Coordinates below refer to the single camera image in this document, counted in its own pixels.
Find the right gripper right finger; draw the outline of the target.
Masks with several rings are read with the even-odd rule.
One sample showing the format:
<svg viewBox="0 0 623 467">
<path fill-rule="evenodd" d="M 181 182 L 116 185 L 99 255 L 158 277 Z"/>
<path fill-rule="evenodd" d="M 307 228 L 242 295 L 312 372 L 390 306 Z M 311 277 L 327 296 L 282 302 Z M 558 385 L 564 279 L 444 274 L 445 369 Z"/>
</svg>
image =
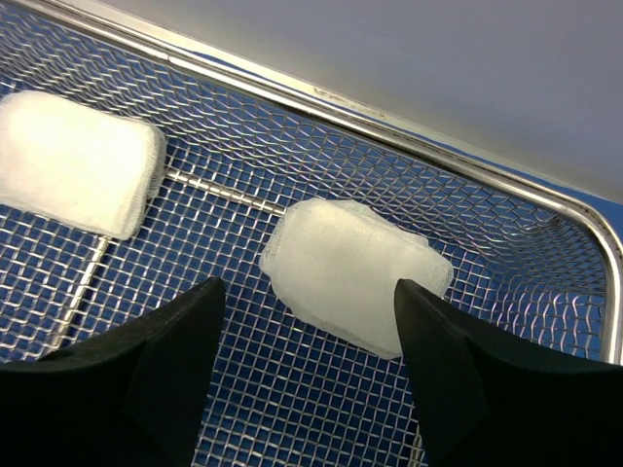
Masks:
<svg viewBox="0 0 623 467">
<path fill-rule="evenodd" d="M 409 279 L 394 312 L 429 465 L 621 465 L 621 366 L 519 338 Z"/>
</svg>

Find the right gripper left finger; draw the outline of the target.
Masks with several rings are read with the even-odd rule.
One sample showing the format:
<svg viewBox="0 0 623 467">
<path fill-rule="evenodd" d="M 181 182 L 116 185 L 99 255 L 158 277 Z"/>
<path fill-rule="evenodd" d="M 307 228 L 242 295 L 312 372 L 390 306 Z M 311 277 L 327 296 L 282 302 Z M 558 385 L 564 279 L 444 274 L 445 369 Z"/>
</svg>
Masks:
<svg viewBox="0 0 623 467">
<path fill-rule="evenodd" d="M 225 314 L 211 277 L 102 334 L 1 367 L 5 466 L 188 466 Z"/>
</svg>

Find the steel mesh instrument tray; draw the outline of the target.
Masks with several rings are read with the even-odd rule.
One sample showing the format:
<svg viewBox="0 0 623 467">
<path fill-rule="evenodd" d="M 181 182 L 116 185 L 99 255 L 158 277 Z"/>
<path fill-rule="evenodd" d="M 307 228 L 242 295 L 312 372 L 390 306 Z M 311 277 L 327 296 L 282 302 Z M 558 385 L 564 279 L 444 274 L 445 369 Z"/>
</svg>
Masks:
<svg viewBox="0 0 623 467">
<path fill-rule="evenodd" d="M 128 240 L 1 210 L 1 358 L 33 360 L 204 278 L 227 310 L 196 466 L 423 466 L 406 370 L 296 320 L 260 272 L 278 218 L 351 198 L 425 235 L 447 300 L 591 360 L 621 346 L 621 250 L 587 205 L 400 138 L 57 1 L 1 5 L 1 92 L 158 126 L 165 180 Z"/>
</svg>

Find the blue surgical drape cloth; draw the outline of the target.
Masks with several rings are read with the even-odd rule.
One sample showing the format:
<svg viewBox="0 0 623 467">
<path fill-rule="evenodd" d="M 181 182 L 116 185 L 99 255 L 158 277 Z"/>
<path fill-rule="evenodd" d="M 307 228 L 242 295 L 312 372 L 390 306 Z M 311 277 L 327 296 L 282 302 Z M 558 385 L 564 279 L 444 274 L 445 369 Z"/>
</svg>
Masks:
<svg viewBox="0 0 623 467">
<path fill-rule="evenodd" d="M 469 145 L 427 126 L 392 116 L 367 104 L 349 99 L 338 92 L 309 84 L 244 58 L 214 48 L 210 48 L 206 54 L 185 48 L 181 48 L 179 52 L 187 57 L 197 59 L 202 65 L 216 68 L 236 77 L 248 78 L 257 84 L 263 84 L 272 89 L 295 94 L 324 108 L 334 109 L 361 122 L 366 121 L 373 126 L 389 130 L 393 134 L 410 141 L 418 141 L 439 150 L 444 149 L 468 160 L 482 162 L 510 173 L 531 178 L 534 181 L 578 192 L 584 196 L 592 196 L 616 203 L 622 201 L 620 193 L 608 196 L 596 189 L 582 187 L 577 181 L 568 182 L 559 176 L 548 175 L 542 171 L 531 169 L 522 162 L 514 162 L 507 157 Z"/>
</svg>

